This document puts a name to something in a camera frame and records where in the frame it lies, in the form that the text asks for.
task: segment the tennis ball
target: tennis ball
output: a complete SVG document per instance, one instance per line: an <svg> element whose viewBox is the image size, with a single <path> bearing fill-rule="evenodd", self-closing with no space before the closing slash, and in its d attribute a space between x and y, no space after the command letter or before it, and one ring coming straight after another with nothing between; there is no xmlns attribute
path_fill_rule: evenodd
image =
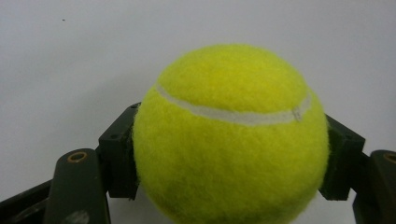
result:
<svg viewBox="0 0 396 224"><path fill-rule="evenodd" d="M176 223L289 223L328 158L325 114L303 77L249 45L171 63L134 121L141 185Z"/></svg>

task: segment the white background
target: white background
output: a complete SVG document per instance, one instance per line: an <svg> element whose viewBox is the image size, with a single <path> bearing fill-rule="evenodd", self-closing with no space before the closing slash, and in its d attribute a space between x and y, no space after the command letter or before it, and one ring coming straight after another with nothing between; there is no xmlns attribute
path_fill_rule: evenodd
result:
<svg viewBox="0 0 396 224"><path fill-rule="evenodd" d="M216 43L266 47L292 63L326 112L396 149L396 2L1 1L0 201L52 177L181 54ZM294 223L354 223L320 195ZM109 200L113 223L172 223L139 189Z"/></svg>

